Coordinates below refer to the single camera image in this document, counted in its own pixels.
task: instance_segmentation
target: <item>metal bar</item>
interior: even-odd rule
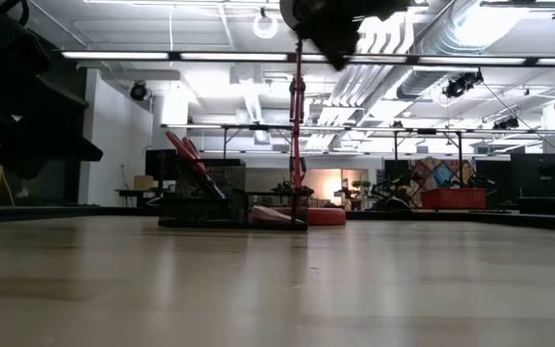
[[[395,145],[395,148],[393,149],[393,152],[395,153],[395,167],[393,168],[394,170],[397,170],[397,147],[400,145],[397,143],[397,131],[393,134],[393,144]]]
[[[250,130],[293,130],[293,125],[280,125],[280,124],[162,124],[162,127],[167,128],[182,128],[182,129],[250,129]],[[541,134],[541,135],[555,135],[555,130],[494,130],[494,129],[466,129],[466,128],[453,128],[453,129],[440,129],[429,127],[414,127],[414,128],[394,128],[394,127],[361,127],[361,126],[301,126],[301,131],[323,133],[327,131],[373,131],[373,132],[386,132],[393,133],[409,132],[414,133],[417,131],[435,131],[439,134]]]
[[[228,129],[224,128],[224,155],[223,155],[223,159],[226,159],[226,144],[228,144],[228,139],[226,138],[227,133],[228,133]]]
[[[482,1],[481,7],[491,8],[526,8],[526,9],[555,9],[555,1],[519,2],[519,1]]]
[[[281,135],[281,137],[284,138],[284,140],[286,140],[286,143],[287,143],[288,145],[290,145],[290,146],[293,145],[292,142],[291,142],[290,140],[288,140],[288,138],[286,137],[286,135],[284,135],[284,133],[281,132],[279,129],[277,130],[277,133],[278,133],[279,135]]]
[[[237,136],[237,135],[239,134],[239,132],[241,132],[241,129],[237,129],[237,131],[235,131],[235,133],[232,134],[232,135],[228,138],[228,140],[226,140],[226,143],[229,143],[230,140],[232,140],[235,136]]]
[[[453,141],[453,139],[451,139],[448,134],[443,134],[443,135],[444,135],[445,138],[447,138],[447,140],[449,140],[453,144],[453,146],[455,146],[457,148],[460,148],[460,145],[456,144],[455,141]]]
[[[228,26],[228,19],[226,18],[226,13],[224,11],[224,4],[218,5],[218,13],[220,14],[220,19],[222,20],[222,26],[224,27],[228,44],[233,49],[237,49],[237,46],[235,45],[235,40],[232,38],[232,33],[230,32],[230,26]]]
[[[295,160],[295,178],[294,178],[294,185],[295,185],[295,192],[301,191],[301,155],[299,154],[299,130],[300,130],[300,120],[301,120],[301,104],[302,101],[302,72],[301,72],[301,65],[302,65],[302,55],[304,49],[304,42],[299,39],[297,41],[297,48],[295,50],[296,54],[296,63],[297,63],[297,73],[295,75],[295,112],[293,118],[293,157]]]
[[[265,63],[292,64],[297,54],[290,52],[233,51],[60,51],[69,59],[86,62],[182,62],[182,63]],[[356,54],[349,65],[409,67],[555,67],[555,56],[495,55],[420,55],[420,54]],[[321,54],[303,54],[302,64],[326,64]]]
[[[462,153],[462,133],[458,133],[458,154],[459,154],[459,161],[460,161],[460,187],[463,187],[463,153]]]

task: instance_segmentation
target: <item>ceiling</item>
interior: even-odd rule
[[[295,39],[281,20],[275,3],[193,7],[189,6],[189,2],[180,3],[186,6],[131,6],[118,3],[117,0],[107,3],[87,1],[30,0],[29,27],[67,50],[290,52],[295,48]],[[448,0],[429,0],[427,11],[409,14],[413,34],[416,36],[447,3]],[[275,18],[278,23],[277,32],[270,39],[260,38],[252,29],[261,6],[265,6],[269,17]],[[555,20],[551,20],[554,13],[550,10],[528,12],[506,35],[482,53],[555,55]],[[488,25],[494,25],[494,20],[490,18]],[[264,21],[268,19],[262,19],[259,25],[266,28],[269,25]],[[405,42],[406,24],[400,28]],[[315,51],[309,44],[304,46],[304,50]],[[237,109],[246,106],[241,89],[230,84],[232,66],[209,63],[113,63],[107,68],[98,67],[104,68],[105,72],[125,85],[137,79],[138,73],[179,71],[194,96],[190,114],[211,121],[211,115],[234,115]],[[287,64],[259,64],[259,69],[261,83],[265,84],[259,89],[261,107],[288,109],[289,82],[266,76],[276,75],[276,72],[290,76],[295,67]],[[520,112],[524,119],[532,126],[541,124],[541,107],[553,101],[555,96],[555,68],[483,68],[482,72],[486,84],[494,93],[485,86],[478,86],[447,107],[447,100],[440,95],[439,88],[430,88],[403,110],[410,115],[407,119],[401,116],[402,111],[380,117],[375,114],[368,116],[382,118],[385,120],[384,126],[394,117],[412,126],[445,126],[447,120],[452,125],[460,122],[467,125],[502,112],[504,103],[507,106],[523,106]],[[346,73],[335,72],[327,66],[304,66],[307,97],[327,99]],[[271,87],[266,86],[268,80],[273,82]],[[386,83],[386,80],[380,80],[375,90],[381,89]],[[159,93],[168,88],[169,81],[148,80],[147,84]],[[369,114],[372,106],[366,101],[361,107]]]

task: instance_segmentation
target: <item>black object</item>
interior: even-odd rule
[[[517,117],[510,117],[506,120],[496,121],[492,127],[493,130],[496,130],[496,129],[506,130],[506,129],[516,129],[516,128],[519,128],[519,120],[517,119]]]
[[[25,0],[6,1],[0,7],[0,164],[31,179],[52,159],[99,161],[101,150],[68,126],[70,117],[87,103],[38,77],[50,67],[48,53],[32,33],[5,14],[19,2],[24,7],[22,24],[28,16]]]
[[[521,197],[555,197],[555,154],[511,154]]]
[[[520,198],[519,213],[555,215],[555,198]]]
[[[20,6],[22,7],[22,12],[20,14],[20,18],[18,19],[18,24],[25,26],[29,21],[29,4],[27,3],[27,0],[6,0],[0,5],[0,13],[7,13],[18,3],[20,3]]]
[[[117,193],[120,198],[126,198],[125,204],[127,205],[127,198],[136,198],[136,207],[143,208],[147,201],[152,198],[145,198],[145,193],[147,191],[129,190],[129,189],[117,189]]]
[[[146,101],[151,97],[151,92],[146,88],[145,81],[136,81],[130,90],[130,97],[136,101]]]
[[[462,73],[458,78],[450,79],[442,93],[446,97],[460,97],[481,82],[484,82],[484,78],[480,69],[477,72]]]
[[[303,78],[301,79],[301,84],[299,86],[300,90],[301,90],[301,99],[299,100],[299,114],[300,119],[299,119],[299,123],[303,124],[304,123],[304,103],[305,103],[305,81],[303,80]],[[296,106],[295,106],[295,95],[297,93],[297,79],[295,77],[293,77],[293,79],[290,81],[290,87],[288,88],[288,91],[290,92],[290,122],[293,122],[294,118],[295,118],[295,110],[296,110]]]
[[[312,40],[329,63],[341,70],[356,52],[357,30],[364,17],[376,15],[385,20],[409,4],[410,0],[295,0],[292,14],[299,24],[292,29],[299,39]]]
[[[165,180],[179,180],[178,160],[176,149],[150,149],[145,152],[145,174],[158,182],[156,196],[162,196]]]

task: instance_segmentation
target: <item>potted plant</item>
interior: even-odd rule
[[[364,180],[361,181],[361,187],[363,187],[362,191],[363,191],[363,195],[367,198],[369,196],[369,192],[370,192],[370,186],[372,185],[372,182]]]

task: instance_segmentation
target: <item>white column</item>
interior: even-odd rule
[[[186,136],[186,129],[164,128],[162,124],[188,123],[188,97],[188,93],[180,81],[171,81],[169,92],[153,98],[153,134],[151,136],[153,149],[172,149],[171,142],[166,138],[168,130],[179,138]]]

